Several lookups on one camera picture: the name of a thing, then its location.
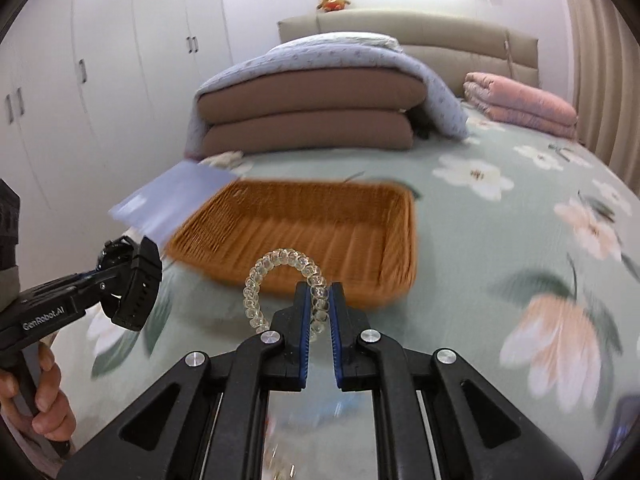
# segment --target human hand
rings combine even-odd
[[[60,391],[60,367],[56,364],[53,352],[43,343],[38,347],[38,358],[42,374],[35,402],[40,413],[31,418],[18,411],[13,401],[20,389],[18,381],[4,370],[0,370],[0,404],[9,421],[19,431],[29,433],[30,428],[33,428],[35,433],[49,440],[69,440],[76,429],[76,418],[71,411],[69,400]]]

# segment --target upholstered headboard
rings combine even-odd
[[[468,72],[491,72],[538,86],[538,40],[493,23],[413,10],[351,9],[278,22],[280,41],[323,32],[379,32],[435,70],[457,96]]]

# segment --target folded blanket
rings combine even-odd
[[[483,72],[471,72],[465,81],[465,95],[469,93],[487,104],[527,112],[564,126],[575,126],[578,121],[574,107],[539,88]]]
[[[532,128],[533,130],[539,130],[540,132],[555,135],[556,137],[564,137],[565,139],[575,140],[577,138],[575,126],[564,126],[564,124],[549,121],[527,112],[521,112],[520,110],[513,110],[512,108],[505,108],[485,103],[484,101],[474,97],[472,94],[468,94],[468,92],[466,92],[466,88],[465,97],[467,101],[492,121],[516,124],[516,126]]]
[[[287,43],[274,46],[270,52],[281,48],[290,48],[292,46],[311,46],[327,43],[356,43],[402,52],[402,47],[396,38],[386,34],[378,34],[376,32],[325,32],[324,34],[314,34],[312,36],[305,36],[304,38],[298,38],[297,40],[287,41]]]
[[[202,141],[206,155],[229,150],[284,152],[307,148],[410,150],[414,132],[392,110],[314,110],[258,117],[212,127]]]
[[[204,94],[198,113],[209,123],[313,110],[408,110],[427,96],[424,83],[390,68],[321,68],[263,75]]]
[[[274,50],[228,68],[204,83],[194,99],[186,155],[202,156],[202,139],[212,127],[212,124],[207,123],[198,113],[197,103],[201,95],[263,75],[341,67],[393,68],[418,78],[428,87],[422,108],[437,130],[448,137],[464,139],[468,136],[466,115],[460,102],[440,76],[414,57],[385,48],[359,44],[321,44]]]

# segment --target wicker basket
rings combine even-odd
[[[349,304],[381,306],[415,281],[414,199],[395,184],[243,180],[226,186],[174,235],[169,256],[219,282],[242,285],[268,251],[314,259]],[[270,272],[261,292],[292,296],[302,277]]]

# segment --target beige curtain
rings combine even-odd
[[[640,194],[640,46],[611,0],[568,0],[578,136]]]

